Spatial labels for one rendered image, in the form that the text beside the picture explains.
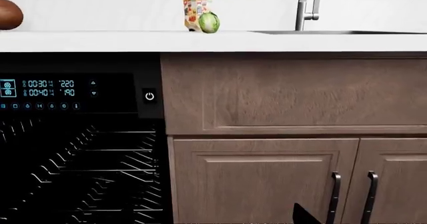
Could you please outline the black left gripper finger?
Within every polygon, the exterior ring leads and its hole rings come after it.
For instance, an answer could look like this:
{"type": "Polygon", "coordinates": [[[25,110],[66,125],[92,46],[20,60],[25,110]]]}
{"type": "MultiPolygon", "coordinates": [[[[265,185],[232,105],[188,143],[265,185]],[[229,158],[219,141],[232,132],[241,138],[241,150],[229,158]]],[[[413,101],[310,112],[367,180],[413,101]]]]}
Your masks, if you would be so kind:
{"type": "Polygon", "coordinates": [[[299,203],[294,203],[292,219],[293,224],[322,224],[299,203]]]}

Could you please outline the brown wooden cabinet door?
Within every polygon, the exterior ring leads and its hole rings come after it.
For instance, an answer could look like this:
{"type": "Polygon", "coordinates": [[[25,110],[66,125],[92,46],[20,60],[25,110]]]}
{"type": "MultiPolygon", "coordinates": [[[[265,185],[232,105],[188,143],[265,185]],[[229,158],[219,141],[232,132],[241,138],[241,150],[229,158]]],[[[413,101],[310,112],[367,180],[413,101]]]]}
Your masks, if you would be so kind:
{"type": "Polygon", "coordinates": [[[360,224],[369,171],[379,177],[369,224],[427,224],[427,138],[360,140],[342,224],[360,224]]]}
{"type": "Polygon", "coordinates": [[[341,177],[345,195],[358,139],[173,139],[176,223],[291,223],[299,203],[325,221],[341,177]]]}

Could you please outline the dishwasher power button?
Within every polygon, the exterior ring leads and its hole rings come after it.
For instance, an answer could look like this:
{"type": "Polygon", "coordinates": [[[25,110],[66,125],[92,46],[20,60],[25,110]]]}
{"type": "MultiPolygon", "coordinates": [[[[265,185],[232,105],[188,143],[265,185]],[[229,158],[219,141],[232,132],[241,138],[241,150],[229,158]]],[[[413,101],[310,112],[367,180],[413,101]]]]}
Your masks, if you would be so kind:
{"type": "Polygon", "coordinates": [[[142,99],[145,104],[156,104],[157,103],[157,91],[155,88],[143,88],[142,99]]]}

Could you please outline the black dishwasher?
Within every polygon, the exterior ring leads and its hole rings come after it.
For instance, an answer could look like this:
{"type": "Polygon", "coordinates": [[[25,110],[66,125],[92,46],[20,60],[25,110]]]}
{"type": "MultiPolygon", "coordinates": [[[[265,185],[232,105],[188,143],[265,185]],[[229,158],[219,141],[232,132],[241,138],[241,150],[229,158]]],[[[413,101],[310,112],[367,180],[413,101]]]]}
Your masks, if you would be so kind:
{"type": "Polygon", "coordinates": [[[0,55],[0,123],[48,119],[139,121],[155,126],[155,160],[163,221],[173,224],[159,55],[5,53],[0,55]],[[145,104],[143,88],[157,103],[145,104]]]}

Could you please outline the brown wooden false drawer panel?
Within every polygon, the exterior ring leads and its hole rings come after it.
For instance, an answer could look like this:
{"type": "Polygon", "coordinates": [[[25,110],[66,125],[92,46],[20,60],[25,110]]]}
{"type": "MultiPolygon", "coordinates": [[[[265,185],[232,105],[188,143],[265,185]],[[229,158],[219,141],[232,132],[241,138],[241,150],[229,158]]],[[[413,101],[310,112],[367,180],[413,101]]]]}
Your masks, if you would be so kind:
{"type": "Polygon", "coordinates": [[[170,135],[427,133],[427,59],[170,53],[170,135]]]}

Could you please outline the steel kitchen sink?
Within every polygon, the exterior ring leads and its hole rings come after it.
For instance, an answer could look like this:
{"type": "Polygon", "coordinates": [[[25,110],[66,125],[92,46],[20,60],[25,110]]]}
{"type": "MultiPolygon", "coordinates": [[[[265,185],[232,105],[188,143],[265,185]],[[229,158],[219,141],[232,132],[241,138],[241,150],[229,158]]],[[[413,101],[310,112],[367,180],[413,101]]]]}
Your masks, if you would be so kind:
{"type": "Polygon", "coordinates": [[[251,31],[268,35],[427,35],[427,33],[395,31],[251,31]]]}

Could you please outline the silver kitchen faucet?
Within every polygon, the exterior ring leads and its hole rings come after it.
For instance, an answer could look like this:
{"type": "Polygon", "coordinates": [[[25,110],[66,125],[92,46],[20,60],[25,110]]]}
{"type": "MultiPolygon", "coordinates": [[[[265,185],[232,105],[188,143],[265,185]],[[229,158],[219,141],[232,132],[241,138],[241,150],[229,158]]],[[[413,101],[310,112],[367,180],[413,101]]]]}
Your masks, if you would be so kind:
{"type": "Polygon", "coordinates": [[[317,21],[320,18],[320,0],[313,0],[312,10],[306,11],[308,0],[298,0],[296,12],[296,31],[303,31],[305,21],[317,21]]]}

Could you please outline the green cabbage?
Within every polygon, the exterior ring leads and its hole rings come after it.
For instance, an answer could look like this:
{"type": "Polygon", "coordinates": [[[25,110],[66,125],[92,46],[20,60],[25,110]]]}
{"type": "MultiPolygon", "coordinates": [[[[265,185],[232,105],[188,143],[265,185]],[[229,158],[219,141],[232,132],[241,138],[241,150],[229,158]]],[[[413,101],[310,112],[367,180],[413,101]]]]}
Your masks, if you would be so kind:
{"type": "Polygon", "coordinates": [[[204,33],[216,33],[220,28],[219,17],[211,11],[200,15],[198,23],[204,33]]]}

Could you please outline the colourful juice carton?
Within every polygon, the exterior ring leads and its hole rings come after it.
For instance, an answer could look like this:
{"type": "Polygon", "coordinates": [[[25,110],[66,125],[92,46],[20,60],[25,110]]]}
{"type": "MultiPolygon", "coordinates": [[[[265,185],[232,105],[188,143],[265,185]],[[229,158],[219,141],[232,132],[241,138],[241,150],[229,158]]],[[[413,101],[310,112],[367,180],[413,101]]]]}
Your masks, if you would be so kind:
{"type": "Polygon", "coordinates": [[[183,0],[184,25],[189,31],[200,32],[200,15],[211,11],[212,0],[183,0]]]}

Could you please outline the brown round potato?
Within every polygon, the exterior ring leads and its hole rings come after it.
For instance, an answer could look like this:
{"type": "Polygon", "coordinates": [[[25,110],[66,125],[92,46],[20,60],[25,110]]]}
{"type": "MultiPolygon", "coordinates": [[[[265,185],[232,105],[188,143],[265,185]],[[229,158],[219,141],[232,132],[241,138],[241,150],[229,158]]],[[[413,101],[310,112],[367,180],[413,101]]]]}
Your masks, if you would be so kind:
{"type": "Polygon", "coordinates": [[[0,30],[15,29],[22,22],[22,10],[10,0],[0,0],[0,30]]]}

